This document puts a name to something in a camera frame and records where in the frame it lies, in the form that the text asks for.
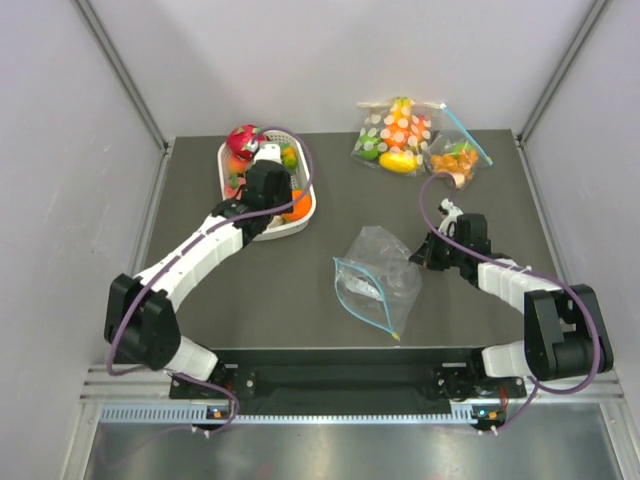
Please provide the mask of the red fake dragon fruit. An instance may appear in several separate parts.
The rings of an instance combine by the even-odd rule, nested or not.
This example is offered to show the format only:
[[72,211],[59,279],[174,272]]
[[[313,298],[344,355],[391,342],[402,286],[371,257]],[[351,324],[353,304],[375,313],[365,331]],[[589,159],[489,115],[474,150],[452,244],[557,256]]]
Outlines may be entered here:
[[238,126],[227,136],[227,147],[241,159],[252,160],[259,145],[267,140],[264,134],[258,135],[258,132],[259,128],[252,124]]

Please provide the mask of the clear blue zip bag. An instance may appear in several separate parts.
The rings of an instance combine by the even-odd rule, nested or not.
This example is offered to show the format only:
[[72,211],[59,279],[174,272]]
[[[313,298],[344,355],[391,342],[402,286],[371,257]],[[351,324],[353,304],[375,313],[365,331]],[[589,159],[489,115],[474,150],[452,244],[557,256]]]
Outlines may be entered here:
[[381,226],[364,226],[346,255],[334,259],[334,289],[355,318],[400,340],[422,289],[411,251]]

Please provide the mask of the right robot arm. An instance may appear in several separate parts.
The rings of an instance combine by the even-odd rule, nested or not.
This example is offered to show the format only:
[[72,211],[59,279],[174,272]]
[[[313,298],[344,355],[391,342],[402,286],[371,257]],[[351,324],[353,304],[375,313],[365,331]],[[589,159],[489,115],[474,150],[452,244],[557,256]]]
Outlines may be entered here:
[[591,287],[561,286],[494,253],[484,215],[465,214],[449,201],[438,210],[440,225],[430,229],[410,261],[433,271],[455,268],[470,285],[523,315],[521,341],[484,347],[475,354],[475,364],[466,372],[474,393],[490,395],[506,377],[551,381],[613,368],[613,350]]

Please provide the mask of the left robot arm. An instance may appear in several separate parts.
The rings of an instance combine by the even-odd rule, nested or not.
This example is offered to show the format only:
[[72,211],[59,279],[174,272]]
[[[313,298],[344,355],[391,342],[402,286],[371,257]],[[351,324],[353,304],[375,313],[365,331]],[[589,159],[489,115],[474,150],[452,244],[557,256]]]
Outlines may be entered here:
[[104,338],[107,366],[117,353],[153,371],[192,378],[205,396],[226,387],[218,356],[180,333],[176,313],[189,293],[228,257],[262,234],[275,214],[293,207],[290,174],[280,163],[258,160],[249,167],[240,197],[219,203],[201,226],[163,260],[131,276],[121,274],[109,288]]

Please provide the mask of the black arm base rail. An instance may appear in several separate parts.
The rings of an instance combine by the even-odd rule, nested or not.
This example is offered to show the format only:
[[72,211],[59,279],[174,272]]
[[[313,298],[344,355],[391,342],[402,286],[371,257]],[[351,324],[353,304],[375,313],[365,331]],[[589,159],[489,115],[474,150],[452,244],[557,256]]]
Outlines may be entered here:
[[222,349],[214,382],[242,414],[443,413],[453,401],[519,400],[517,377],[481,377],[476,348]]

